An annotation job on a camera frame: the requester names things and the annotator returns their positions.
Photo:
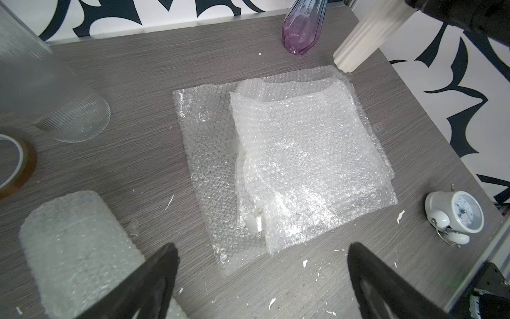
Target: alarm clock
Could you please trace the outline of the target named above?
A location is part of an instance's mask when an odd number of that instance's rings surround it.
[[[458,247],[469,243],[463,233],[478,233],[483,228],[483,212],[478,201],[465,191],[435,191],[425,199],[428,221],[447,244]]]

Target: packing tape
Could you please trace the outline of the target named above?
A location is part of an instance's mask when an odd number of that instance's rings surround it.
[[[37,164],[37,153],[32,145],[18,137],[5,134],[0,134],[0,141],[2,140],[11,141],[18,148],[19,159],[10,177],[4,182],[0,181],[0,200],[19,190],[32,176]]]

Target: gray wooden table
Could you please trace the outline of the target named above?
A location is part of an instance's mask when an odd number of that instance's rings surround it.
[[[273,16],[53,46],[109,102],[112,118],[92,140],[65,144],[0,113],[0,127],[30,141],[39,156],[24,188],[0,201],[0,317],[18,317],[16,306],[24,317],[44,317],[17,239],[19,227],[40,204],[87,189],[101,195],[123,226],[138,218],[134,242],[145,256],[176,243],[181,264],[175,287],[183,288],[176,299],[191,318],[332,318],[326,310],[338,318],[360,317],[342,251],[354,241],[388,265],[396,263],[395,271],[411,285],[446,305],[503,218],[380,51],[352,81],[379,128],[400,203],[220,277],[171,94],[332,64],[333,52],[358,21],[348,7],[331,8],[315,47],[293,56],[281,43],[282,20]],[[423,208],[427,193],[448,191],[450,183],[474,195],[486,217],[483,231],[461,249],[435,236]]]

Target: purple glass vase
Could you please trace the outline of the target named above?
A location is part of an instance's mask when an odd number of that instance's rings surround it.
[[[320,37],[327,0],[296,0],[284,19],[282,42],[292,54],[303,55]]]

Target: bubble wrap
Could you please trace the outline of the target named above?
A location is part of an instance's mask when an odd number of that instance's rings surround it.
[[[292,71],[261,80],[265,83],[285,83],[327,78],[347,81],[334,66]],[[253,205],[247,193],[240,195],[238,200],[236,192],[236,188],[245,190],[244,180],[236,179],[236,170],[244,166],[239,165],[243,161],[237,161],[237,157],[243,157],[244,153],[241,150],[237,154],[238,140],[229,95],[236,90],[238,84],[205,84],[173,93],[191,180],[223,275],[232,273],[267,251],[265,233],[253,234],[245,223],[238,222],[238,206],[240,211],[247,209],[254,215],[262,212],[261,207]],[[352,95],[352,99],[358,108],[360,120],[380,151],[388,170],[393,172],[355,95]]]
[[[271,102],[231,93],[246,151],[245,187],[264,210],[271,254],[397,203],[390,170],[348,88],[338,80],[327,85],[302,96],[290,94],[299,91],[299,84],[278,85],[273,94],[263,92]],[[254,94],[261,92],[257,85],[248,86]]]
[[[145,261],[93,191],[41,205],[24,221],[19,239],[51,319],[75,318]],[[174,299],[166,317],[187,318]]]
[[[395,176],[393,169],[391,168],[389,160],[386,157],[386,154],[384,153],[384,150],[380,145],[379,140],[377,139],[377,137],[375,136],[370,127],[370,124],[368,122],[368,119],[366,118],[363,108],[360,106],[359,102],[355,98],[354,88],[346,80],[346,78],[341,73],[338,72],[336,68],[335,70],[331,70],[330,73],[326,73],[325,75],[329,76],[329,78],[311,82],[292,81],[286,83],[271,83],[268,82],[268,78],[249,79],[242,81],[236,88],[235,93],[261,102],[280,101],[295,96],[320,92],[327,89],[333,83],[342,81],[343,92],[346,94],[346,98],[350,100],[349,104],[355,106],[355,109],[358,112],[358,116],[360,118],[361,123],[365,127],[367,134],[370,136],[375,149],[379,152],[382,160],[384,161],[385,169],[388,171],[390,177],[393,178]],[[255,203],[253,203],[252,200],[250,200],[250,195],[245,189],[244,174],[242,173],[244,159],[245,159],[244,147],[240,145],[239,155],[236,163],[238,224],[242,225],[243,223],[245,223],[251,232],[256,233],[258,231],[265,229],[265,222],[261,219],[262,207],[256,205]]]

